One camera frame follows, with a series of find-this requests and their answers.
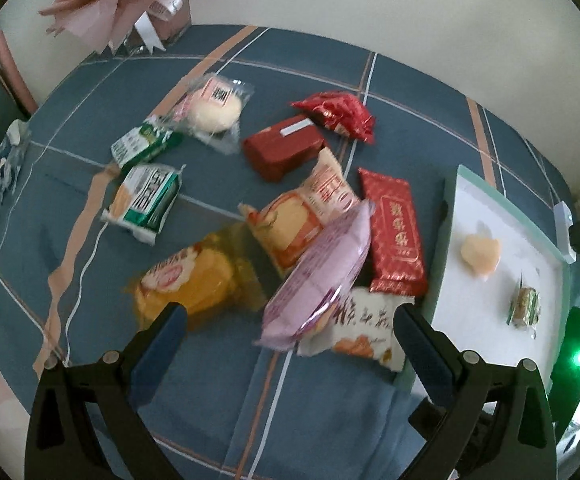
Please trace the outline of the white mushroom biscuit packet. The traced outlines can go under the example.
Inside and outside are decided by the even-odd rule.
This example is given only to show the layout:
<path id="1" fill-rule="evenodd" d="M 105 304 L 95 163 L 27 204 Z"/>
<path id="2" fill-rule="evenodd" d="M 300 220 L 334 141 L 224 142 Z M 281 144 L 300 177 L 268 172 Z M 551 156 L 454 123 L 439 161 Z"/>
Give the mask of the white mushroom biscuit packet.
<path id="1" fill-rule="evenodd" d="M 317 356 L 325 351 L 372 359 L 394 373 L 401 373 L 405 353 L 393 329 L 395 310 L 413 304 L 411 296 L 371 292 L 367 287 L 353 287 L 333 311 L 326 327 L 318 334 L 299 342 L 300 356 Z"/>

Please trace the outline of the pink purple snack packet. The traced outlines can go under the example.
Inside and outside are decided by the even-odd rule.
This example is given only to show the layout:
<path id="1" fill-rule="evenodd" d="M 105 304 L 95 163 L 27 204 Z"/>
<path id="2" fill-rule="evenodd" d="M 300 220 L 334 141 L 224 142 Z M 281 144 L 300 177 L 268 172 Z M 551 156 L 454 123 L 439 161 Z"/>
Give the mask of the pink purple snack packet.
<path id="1" fill-rule="evenodd" d="M 366 261 L 373 212 L 362 200 L 324 227 L 266 304 L 258 346 L 288 351 L 325 328 Z"/>

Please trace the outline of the yellow soft bread packet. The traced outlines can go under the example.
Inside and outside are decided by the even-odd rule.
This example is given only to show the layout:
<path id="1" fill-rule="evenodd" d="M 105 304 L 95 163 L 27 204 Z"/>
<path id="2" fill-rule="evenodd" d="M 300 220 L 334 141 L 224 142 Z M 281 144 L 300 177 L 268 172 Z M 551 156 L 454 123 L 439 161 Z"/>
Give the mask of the yellow soft bread packet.
<path id="1" fill-rule="evenodd" d="M 267 297 L 253 243 L 246 224 L 237 222 L 152 266 L 132 285 L 139 327 L 148 328 L 168 304 L 185 308 L 190 330 L 228 309 L 261 310 Z"/>

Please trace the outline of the small green wrapped candy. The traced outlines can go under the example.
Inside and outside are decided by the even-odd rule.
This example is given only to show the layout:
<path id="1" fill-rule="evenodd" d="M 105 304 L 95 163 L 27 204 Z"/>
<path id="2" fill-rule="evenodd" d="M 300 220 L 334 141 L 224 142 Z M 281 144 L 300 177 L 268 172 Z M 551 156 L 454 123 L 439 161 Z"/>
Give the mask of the small green wrapped candy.
<path id="1" fill-rule="evenodd" d="M 507 324 L 528 330 L 536 338 L 536 326 L 540 320 L 540 294 L 538 290 L 519 278 L 518 287 L 512 295 Z"/>

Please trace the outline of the round peach pastry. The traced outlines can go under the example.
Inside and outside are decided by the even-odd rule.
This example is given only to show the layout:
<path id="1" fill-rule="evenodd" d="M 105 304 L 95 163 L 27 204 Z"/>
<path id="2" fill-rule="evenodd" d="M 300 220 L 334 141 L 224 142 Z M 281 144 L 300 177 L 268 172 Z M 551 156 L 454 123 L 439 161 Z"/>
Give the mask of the round peach pastry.
<path id="1" fill-rule="evenodd" d="M 487 280 L 497 269 L 502 255 L 502 243 L 493 236 L 489 226 L 479 222 L 460 246 L 462 261 L 476 278 Z"/>

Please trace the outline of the red gold flat packet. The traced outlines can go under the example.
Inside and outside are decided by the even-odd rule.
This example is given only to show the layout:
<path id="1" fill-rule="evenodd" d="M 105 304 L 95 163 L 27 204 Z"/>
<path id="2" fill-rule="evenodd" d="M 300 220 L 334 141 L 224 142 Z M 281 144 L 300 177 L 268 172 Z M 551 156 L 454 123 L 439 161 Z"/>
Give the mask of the red gold flat packet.
<path id="1" fill-rule="evenodd" d="M 370 218 L 372 292 L 421 297 L 428 291 L 424 251 L 410 185 L 406 180 L 358 170 Z"/>

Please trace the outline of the white power strip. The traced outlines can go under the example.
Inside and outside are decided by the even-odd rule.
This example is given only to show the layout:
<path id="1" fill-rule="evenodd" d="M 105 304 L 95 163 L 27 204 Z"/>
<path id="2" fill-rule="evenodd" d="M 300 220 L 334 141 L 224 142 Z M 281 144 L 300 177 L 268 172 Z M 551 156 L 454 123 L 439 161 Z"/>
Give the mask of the white power strip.
<path id="1" fill-rule="evenodd" d="M 576 263 L 578 256 L 570 243 L 570 227 L 574 225 L 572 211 L 562 200 L 552 207 L 554 214 L 557 248 L 567 264 Z"/>

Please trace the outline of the green white cracker packet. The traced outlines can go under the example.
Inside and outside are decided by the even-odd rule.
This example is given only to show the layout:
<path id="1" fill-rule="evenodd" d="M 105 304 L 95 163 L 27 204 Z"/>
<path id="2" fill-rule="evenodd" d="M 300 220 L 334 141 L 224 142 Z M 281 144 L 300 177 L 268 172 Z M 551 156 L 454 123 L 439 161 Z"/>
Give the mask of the green white cracker packet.
<path id="1" fill-rule="evenodd" d="M 132 168 L 101 213 L 101 221 L 130 232 L 153 246 L 182 186 L 184 167 L 141 164 Z"/>

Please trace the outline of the blue white tissue pack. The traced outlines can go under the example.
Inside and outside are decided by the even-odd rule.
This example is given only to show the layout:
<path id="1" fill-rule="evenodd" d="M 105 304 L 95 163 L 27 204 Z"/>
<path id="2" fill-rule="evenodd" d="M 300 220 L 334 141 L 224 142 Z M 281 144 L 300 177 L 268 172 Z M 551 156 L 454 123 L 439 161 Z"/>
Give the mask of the blue white tissue pack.
<path id="1" fill-rule="evenodd" d="M 17 186 L 30 141 L 28 123 L 15 119 L 0 142 L 0 210 L 6 195 Z"/>

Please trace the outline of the orange bread snack packet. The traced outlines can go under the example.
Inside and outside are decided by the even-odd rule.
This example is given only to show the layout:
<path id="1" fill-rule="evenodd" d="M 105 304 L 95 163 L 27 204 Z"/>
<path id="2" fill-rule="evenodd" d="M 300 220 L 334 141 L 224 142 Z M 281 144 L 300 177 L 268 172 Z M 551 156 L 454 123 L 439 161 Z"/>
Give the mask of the orange bread snack packet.
<path id="1" fill-rule="evenodd" d="M 329 148 L 323 148 L 315 167 L 298 188 L 281 193 L 261 210 L 247 204 L 238 208 L 284 278 L 326 224 L 359 203 L 360 198 L 343 177 L 337 157 Z"/>

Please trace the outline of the blue plaid tablecloth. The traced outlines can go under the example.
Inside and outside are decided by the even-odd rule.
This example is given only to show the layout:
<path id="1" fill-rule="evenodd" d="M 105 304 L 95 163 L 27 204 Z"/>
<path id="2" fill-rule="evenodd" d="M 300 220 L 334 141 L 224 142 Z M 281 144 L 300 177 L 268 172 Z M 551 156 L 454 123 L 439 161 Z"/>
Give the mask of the blue plaid tablecloth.
<path id="1" fill-rule="evenodd" d="M 238 207 L 266 206 L 298 186 L 309 166 L 269 183 L 243 156 L 187 139 L 161 157 L 182 172 L 183 186 L 153 245 L 100 219 L 118 187 L 106 173 L 111 144 L 205 60 L 253 87 L 241 118 L 246 135 L 286 119 L 291 103 L 312 93 L 360 96 L 377 121 L 375 143 L 333 134 L 328 144 L 352 186 L 363 168 L 409 182 L 427 254 L 444 214 L 445 180 L 458 166 L 494 174 L 499 191 L 547 236 L 555 233 L 552 205 L 572 200 L 544 152 L 506 122 L 442 82 L 359 47 L 223 25 L 189 29 L 163 54 L 94 56 L 32 117 L 18 185 L 0 211 L 0 370 L 24 406 L 33 402 L 33 364 L 50 311 L 59 315 L 61 355 L 94 362 L 136 333 L 134 281 L 212 232 L 234 229 L 265 291 L 278 285 Z M 417 399 L 375 362 L 275 353 L 256 343 L 260 330 L 260 317 L 242 309 L 194 330 L 141 410 L 177 470 L 188 479 L 398 477 L 422 445 L 407 421 Z"/>

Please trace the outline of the dark green snack packet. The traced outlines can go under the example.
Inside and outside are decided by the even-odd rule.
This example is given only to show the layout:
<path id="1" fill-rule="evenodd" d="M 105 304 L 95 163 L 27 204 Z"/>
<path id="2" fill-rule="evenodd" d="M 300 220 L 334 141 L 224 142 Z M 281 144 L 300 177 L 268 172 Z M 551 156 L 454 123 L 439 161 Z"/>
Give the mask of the dark green snack packet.
<path id="1" fill-rule="evenodd" d="M 151 162 L 156 156 L 175 148 L 183 141 L 183 136 L 162 122 L 159 116 L 152 115 L 113 142 L 111 155 L 122 174 L 127 174 L 135 166 Z"/>

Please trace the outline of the red crinkled snack packet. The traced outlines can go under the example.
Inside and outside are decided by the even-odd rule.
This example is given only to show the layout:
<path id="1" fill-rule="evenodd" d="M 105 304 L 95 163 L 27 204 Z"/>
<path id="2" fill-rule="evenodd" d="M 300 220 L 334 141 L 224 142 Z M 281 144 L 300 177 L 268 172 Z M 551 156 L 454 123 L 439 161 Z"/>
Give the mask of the red crinkled snack packet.
<path id="1" fill-rule="evenodd" d="M 291 106 L 322 128 L 366 144 L 375 143 L 375 117 L 362 101 L 344 91 L 317 92 Z"/>

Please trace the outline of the dark red box snack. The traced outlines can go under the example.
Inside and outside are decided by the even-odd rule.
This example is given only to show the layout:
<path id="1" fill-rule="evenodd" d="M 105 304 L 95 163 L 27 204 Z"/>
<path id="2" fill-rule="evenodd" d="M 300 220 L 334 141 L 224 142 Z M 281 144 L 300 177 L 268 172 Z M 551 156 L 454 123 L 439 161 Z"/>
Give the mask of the dark red box snack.
<path id="1" fill-rule="evenodd" d="M 268 182 L 278 182 L 318 156 L 327 142 L 319 128 L 296 115 L 248 136 L 241 142 L 252 168 Z"/>

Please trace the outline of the clear bun package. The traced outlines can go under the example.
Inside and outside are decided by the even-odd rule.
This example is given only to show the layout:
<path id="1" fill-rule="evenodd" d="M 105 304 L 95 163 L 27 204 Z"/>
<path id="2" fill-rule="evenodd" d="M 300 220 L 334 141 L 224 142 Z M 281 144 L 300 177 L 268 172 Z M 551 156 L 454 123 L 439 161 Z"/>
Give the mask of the clear bun package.
<path id="1" fill-rule="evenodd" d="M 173 130 L 224 155 L 236 154 L 240 117 L 253 96 L 252 84 L 209 73 L 194 80 L 163 117 Z"/>

